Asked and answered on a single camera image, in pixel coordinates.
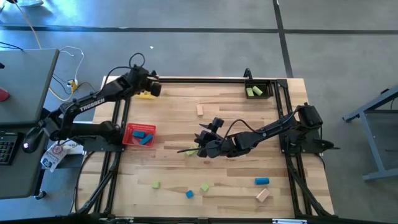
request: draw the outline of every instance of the red basket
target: red basket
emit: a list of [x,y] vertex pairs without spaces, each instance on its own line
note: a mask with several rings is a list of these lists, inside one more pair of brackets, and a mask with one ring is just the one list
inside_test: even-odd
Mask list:
[[[147,136],[148,134],[153,134],[153,137],[147,143],[143,145],[139,144],[141,138],[137,138],[132,135],[132,132],[135,130],[145,132],[145,136]],[[123,144],[131,146],[152,147],[152,145],[154,144],[155,133],[156,133],[156,126],[154,125],[128,123],[126,131],[124,132],[123,136]]]

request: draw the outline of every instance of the wooden tabletop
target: wooden tabletop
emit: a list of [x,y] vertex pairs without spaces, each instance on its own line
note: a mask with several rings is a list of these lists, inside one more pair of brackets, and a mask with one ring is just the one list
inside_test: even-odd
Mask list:
[[[291,78],[288,84],[293,109],[308,101],[303,79]],[[197,116],[197,105],[202,105],[203,116]],[[111,120],[113,108],[114,103],[97,107],[94,123]],[[163,83],[160,97],[133,98],[128,122],[156,125],[154,146],[128,146],[122,154],[112,213],[132,217],[294,217],[285,157],[280,153],[278,137],[263,141],[249,154],[235,158],[210,159],[176,153],[193,146],[193,133],[203,130],[199,123],[208,124],[215,116],[222,118],[225,122],[218,133],[224,135],[238,118],[254,129],[271,123],[278,119],[276,109],[275,97],[247,100],[243,84]],[[246,130],[237,123],[230,134]],[[83,169],[78,188],[79,207],[98,185],[103,157],[101,152],[93,154]],[[333,213],[321,160],[303,154],[303,164],[309,189],[325,210]],[[270,184],[254,185],[255,177],[269,177]],[[151,187],[153,181],[160,182],[159,189]],[[200,189],[204,183],[210,186],[207,192]],[[264,187],[270,196],[259,203],[256,196]],[[186,197],[188,190],[194,192],[193,198]],[[301,191],[298,195],[304,211]],[[102,210],[106,197],[104,194]]]

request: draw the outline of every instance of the red object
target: red object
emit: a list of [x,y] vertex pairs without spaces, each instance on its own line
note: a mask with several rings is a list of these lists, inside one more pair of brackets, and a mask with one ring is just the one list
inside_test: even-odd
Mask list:
[[[137,138],[132,135],[132,132],[134,130],[145,132],[145,136],[147,136],[148,134],[153,134],[154,137],[143,145],[139,144],[139,141],[141,140],[141,138]],[[124,132],[124,136],[123,136],[123,144],[131,145],[131,146],[152,147],[154,144],[155,133],[156,133],[156,126],[154,126],[154,125],[128,123],[127,127],[126,127],[126,131]]]
[[0,88],[0,102],[5,101],[9,96],[10,94],[6,90]]

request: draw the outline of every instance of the gray metal stand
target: gray metal stand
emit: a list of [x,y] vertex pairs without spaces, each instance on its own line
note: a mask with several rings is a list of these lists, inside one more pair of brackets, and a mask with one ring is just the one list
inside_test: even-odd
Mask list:
[[365,135],[369,141],[374,160],[379,171],[363,175],[364,180],[376,180],[398,176],[398,169],[386,169],[379,149],[396,151],[398,149],[398,110],[376,110],[380,106],[398,97],[398,86],[380,94],[377,98],[343,117],[347,123],[355,118],[361,118]]

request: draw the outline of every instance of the gray desk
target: gray desk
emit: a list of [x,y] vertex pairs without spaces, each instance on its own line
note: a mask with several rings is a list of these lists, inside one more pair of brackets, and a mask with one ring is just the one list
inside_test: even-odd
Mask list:
[[[0,69],[0,86],[10,92],[10,98],[0,102],[0,129],[26,133],[39,120],[58,54],[55,49],[0,51],[0,62],[6,66]],[[46,145],[44,137],[32,154],[23,152],[21,145],[11,166],[0,166],[0,199],[35,192]]]

